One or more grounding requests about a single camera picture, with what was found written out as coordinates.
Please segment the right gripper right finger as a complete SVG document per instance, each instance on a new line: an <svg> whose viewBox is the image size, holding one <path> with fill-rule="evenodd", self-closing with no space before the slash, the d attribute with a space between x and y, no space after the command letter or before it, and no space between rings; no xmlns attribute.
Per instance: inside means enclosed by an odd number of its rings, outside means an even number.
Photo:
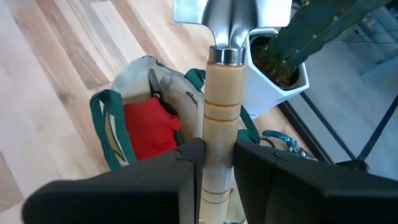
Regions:
<svg viewBox="0 0 398 224"><path fill-rule="evenodd" d="M237 141L248 223L397 223L397 181Z"/></svg>

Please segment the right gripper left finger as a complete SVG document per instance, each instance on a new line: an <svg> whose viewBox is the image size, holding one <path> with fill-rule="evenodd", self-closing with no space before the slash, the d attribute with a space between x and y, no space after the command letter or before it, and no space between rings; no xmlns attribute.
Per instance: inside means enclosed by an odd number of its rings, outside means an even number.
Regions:
<svg viewBox="0 0 398 224"><path fill-rule="evenodd" d="M56 180L22 206L24 223L198 223L204 142L88 179Z"/></svg>

